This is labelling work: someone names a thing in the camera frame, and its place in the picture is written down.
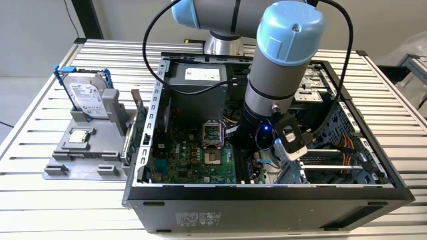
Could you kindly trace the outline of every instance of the aluminum extrusion table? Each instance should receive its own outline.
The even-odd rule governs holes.
[[[202,53],[200,44],[150,44],[156,68],[162,52]],[[255,47],[246,48],[252,56]],[[342,73],[346,52],[321,50]],[[154,78],[142,57],[142,44],[88,40],[75,44],[60,63],[87,70],[107,67],[120,101],[135,108],[131,89],[150,104]],[[71,121],[72,108],[52,76],[0,146],[0,239],[427,239],[427,123],[367,56],[351,55],[346,77],[365,120],[393,160],[417,201],[353,232],[290,235],[290,232],[151,235],[131,209],[122,207],[124,182],[44,180],[42,174]]]

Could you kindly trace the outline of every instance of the white label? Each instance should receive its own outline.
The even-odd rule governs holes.
[[[220,81],[219,69],[188,68],[186,70],[186,80]]]
[[[220,212],[178,212],[176,224],[182,227],[218,226],[222,220]]]
[[[70,84],[75,99],[83,112],[92,118],[108,117],[99,89],[91,84]]]

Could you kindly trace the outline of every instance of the motherboard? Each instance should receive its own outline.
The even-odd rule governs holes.
[[[172,129],[170,151],[155,159],[152,183],[236,183],[234,147],[227,142],[222,148],[207,146],[207,141],[220,140],[220,131],[206,128],[206,135],[202,128]]]

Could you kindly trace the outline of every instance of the gray wall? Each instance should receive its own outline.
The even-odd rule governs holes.
[[[0,0],[0,77],[50,76],[76,38],[63,0]]]
[[[427,0],[337,0],[355,27],[355,50],[377,59],[413,35],[426,31]],[[139,42],[148,22],[170,0],[94,0],[104,36]],[[71,15],[83,35],[71,0]],[[346,49],[349,31],[339,12],[319,4],[327,19],[323,49]],[[0,77],[47,77],[76,39],[63,0],[0,0]],[[150,41],[206,40],[208,33],[178,25],[172,14],[160,19]],[[255,41],[246,39],[247,44]]]
[[[102,28],[110,39],[142,41],[150,21],[170,0],[94,0]],[[387,55],[413,35],[427,29],[427,0],[337,0],[347,9],[355,28],[355,50],[377,59]],[[349,41],[346,20],[338,10],[319,3],[327,30],[322,48],[345,50]],[[208,33],[178,25],[167,13],[151,33],[151,41],[182,43],[206,40]]]

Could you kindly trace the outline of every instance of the light blue robot joint cap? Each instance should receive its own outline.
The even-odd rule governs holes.
[[[280,66],[303,65],[319,50],[325,30],[325,17],[314,6],[280,1],[262,17],[256,33],[259,50]]]
[[[182,0],[172,7],[172,15],[180,25],[200,30],[195,0]]]

